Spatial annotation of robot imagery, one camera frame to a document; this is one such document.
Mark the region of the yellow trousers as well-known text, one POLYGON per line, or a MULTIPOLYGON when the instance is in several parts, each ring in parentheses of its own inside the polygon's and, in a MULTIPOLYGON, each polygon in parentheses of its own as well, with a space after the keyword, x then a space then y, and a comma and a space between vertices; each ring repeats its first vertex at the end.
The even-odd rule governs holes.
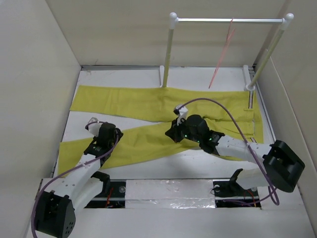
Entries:
POLYGON ((104 164, 105 169, 143 163, 174 155, 196 144, 174 143, 165 132, 183 104, 203 117, 209 128, 231 137, 262 143, 263 123, 256 95, 245 91, 204 92, 166 88, 79 86, 70 109, 148 121, 148 126, 123 131, 123 137, 104 164))

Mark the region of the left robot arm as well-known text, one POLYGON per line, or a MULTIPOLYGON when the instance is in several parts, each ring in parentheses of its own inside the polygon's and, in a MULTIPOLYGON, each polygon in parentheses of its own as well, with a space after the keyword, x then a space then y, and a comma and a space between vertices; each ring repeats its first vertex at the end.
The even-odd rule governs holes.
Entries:
POLYGON ((41 232, 54 238, 72 233, 77 214, 96 196, 111 195, 110 176, 100 168, 110 158, 123 133, 114 124, 91 119, 85 129, 93 139, 77 165, 59 176, 64 179, 51 189, 51 179, 39 191, 31 215, 31 233, 41 232))

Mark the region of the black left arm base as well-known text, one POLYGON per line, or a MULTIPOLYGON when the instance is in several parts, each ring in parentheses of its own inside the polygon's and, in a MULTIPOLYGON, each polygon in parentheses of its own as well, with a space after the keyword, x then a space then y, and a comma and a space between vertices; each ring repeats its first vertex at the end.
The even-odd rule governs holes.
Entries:
POLYGON ((85 208, 97 209, 116 209, 125 208, 125 180, 113 180, 110 182, 110 189, 108 193, 101 193, 94 197, 85 208))

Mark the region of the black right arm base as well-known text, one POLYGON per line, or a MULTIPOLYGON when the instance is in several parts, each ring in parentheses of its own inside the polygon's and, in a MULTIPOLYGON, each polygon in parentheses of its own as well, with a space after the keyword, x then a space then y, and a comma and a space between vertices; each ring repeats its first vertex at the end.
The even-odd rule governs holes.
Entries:
POLYGON ((237 182, 243 169, 238 169, 229 179, 213 181, 210 193, 215 196, 216 208, 261 208, 257 191, 243 189, 237 182))

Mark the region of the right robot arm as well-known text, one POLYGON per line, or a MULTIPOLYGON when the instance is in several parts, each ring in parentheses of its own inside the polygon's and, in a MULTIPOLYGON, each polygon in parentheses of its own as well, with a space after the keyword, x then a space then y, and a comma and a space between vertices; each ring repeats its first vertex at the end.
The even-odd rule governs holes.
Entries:
POLYGON ((209 129, 207 122, 199 115, 173 120, 165 134, 175 143, 183 139, 196 142, 208 154, 234 157, 256 164, 255 169, 237 169, 231 176, 228 187, 234 195, 241 195, 253 187, 269 185, 291 193, 305 168, 304 162, 285 142, 245 143, 209 129))

